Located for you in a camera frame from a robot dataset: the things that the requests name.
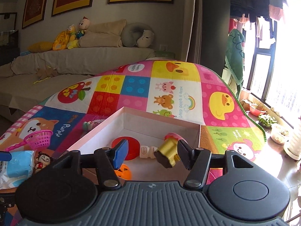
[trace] yellow square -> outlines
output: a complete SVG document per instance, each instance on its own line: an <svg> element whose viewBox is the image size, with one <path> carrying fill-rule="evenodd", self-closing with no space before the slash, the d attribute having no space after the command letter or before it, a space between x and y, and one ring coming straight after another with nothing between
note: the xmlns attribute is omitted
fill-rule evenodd
<svg viewBox="0 0 301 226"><path fill-rule="evenodd" d="M125 76L117 75L102 76L95 91L120 94L124 78Z"/></svg>
<svg viewBox="0 0 301 226"><path fill-rule="evenodd" d="M200 74L193 63L180 61L155 61L151 77L200 82Z"/></svg>

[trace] sofa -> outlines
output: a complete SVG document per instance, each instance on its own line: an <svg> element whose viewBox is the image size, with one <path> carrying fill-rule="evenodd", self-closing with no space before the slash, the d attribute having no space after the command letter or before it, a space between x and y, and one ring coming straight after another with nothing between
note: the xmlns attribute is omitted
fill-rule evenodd
<svg viewBox="0 0 301 226"><path fill-rule="evenodd" d="M89 47L31 53L0 66L0 115L15 122L49 96L110 69L143 61L154 55L150 48ZM39 80L37 68L57 68L58 76Z"/></svg>

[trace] colorful quilt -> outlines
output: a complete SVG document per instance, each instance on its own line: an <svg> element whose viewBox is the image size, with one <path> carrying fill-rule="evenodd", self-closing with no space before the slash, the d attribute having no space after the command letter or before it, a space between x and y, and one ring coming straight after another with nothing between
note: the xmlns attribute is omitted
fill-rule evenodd
<svg viewBox="0 0 301 226"><path fill-rule="evenodd" d="M254 161L266 142L263 130L213 71L193 63L148 60L101 73L47 98L0 137L0 149L30 133L52 130L46 152L57 158L85 134L85 121L102 122L124 106L201 124L201 146L213 153L233 149Z"/></svg>

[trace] gray ribbed panel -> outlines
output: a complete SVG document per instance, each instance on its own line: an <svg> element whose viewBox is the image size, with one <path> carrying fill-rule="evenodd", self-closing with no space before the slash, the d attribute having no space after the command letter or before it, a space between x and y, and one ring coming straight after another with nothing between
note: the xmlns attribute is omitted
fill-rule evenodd
<svg viewBox="0 0 301 226"><path fill-rule="evenodd" d="M20 226L41 226L23 220ZM183 189L178 182L127 182L105 192L95 206L78 219L54 226L251 226L220 215L200 192ZM285 226L280 219L254 223Z"/></svg>

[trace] white box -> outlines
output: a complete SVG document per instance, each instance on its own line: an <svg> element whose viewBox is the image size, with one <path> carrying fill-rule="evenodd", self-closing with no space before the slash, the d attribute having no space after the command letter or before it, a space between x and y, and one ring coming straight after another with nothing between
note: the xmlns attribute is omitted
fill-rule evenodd
<svg viewBox="0 0 301 226"><path fill-rule="evenodd" d="M179 134L195 149L200 144L200 129L201 126L196 123L123 107L83 136L68 151L79 150L81 154L93 154L96 149L111 147L113 140L122 136L133 137L140 145L160 147L168 133ZM130 168L132 180L136 181L178 180L182 184L189 173L180 161L168 169L151 158L137 157L124 164Z"/></svg>

